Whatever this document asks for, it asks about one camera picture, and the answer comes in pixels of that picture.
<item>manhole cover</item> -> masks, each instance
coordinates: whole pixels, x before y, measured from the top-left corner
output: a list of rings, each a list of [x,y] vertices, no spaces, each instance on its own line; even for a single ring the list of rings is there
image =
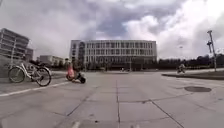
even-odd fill
[[[184,89],[189,92],[210,92],[212,90],[211,88],[195,87],[195,86],[184,87]]]

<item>sky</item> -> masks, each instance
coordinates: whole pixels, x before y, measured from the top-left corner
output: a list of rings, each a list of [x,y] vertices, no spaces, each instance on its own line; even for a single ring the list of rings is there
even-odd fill
[[[3,0],[0,28],[29,37],[35,57],[68,57],[71,40],[155,40],[158,58],[224,53],[221,0]]]

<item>wet pavement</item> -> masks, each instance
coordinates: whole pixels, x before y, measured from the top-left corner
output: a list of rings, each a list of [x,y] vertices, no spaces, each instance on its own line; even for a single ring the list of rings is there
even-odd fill
[[[222,81],[177,79],[161,73],[86,73],[86,84],[53,80],[0,84],[3,128],[221,128]],[[210,92],[186,91],[205,87]]]

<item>building facade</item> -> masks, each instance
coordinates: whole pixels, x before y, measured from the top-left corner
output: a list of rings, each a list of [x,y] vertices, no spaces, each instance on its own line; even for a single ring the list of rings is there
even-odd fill
[[[61,62],[64,64],[64,59],[56,56],[41,55],[39,59],[40,62],[47,64],[49,66],[58,66],[59,63]]]
[[[20,59],[26,54],[29,39],[6,28],[0,32],[0,55]]]
[[[70,58],[90,69],[148,69],[157,59],[157,48],[155,41],[146,40],[73,40]]]
[[[33,49],[31,48],[26,49],[26,60],[27,61],[33,60]]]

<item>bicycle wheel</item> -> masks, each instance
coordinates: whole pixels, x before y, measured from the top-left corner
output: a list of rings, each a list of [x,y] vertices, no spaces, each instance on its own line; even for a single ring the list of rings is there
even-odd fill
[[[13,67],[9,70],[8,77],[11,82],[21,83],[25,79],[25,74],[22,69]]]
[[[36,82],[41,87],[48,86],[51,83],[51,75],[46,68],[38,68],[36,73],[39,75],[39,78],[36,79]]]

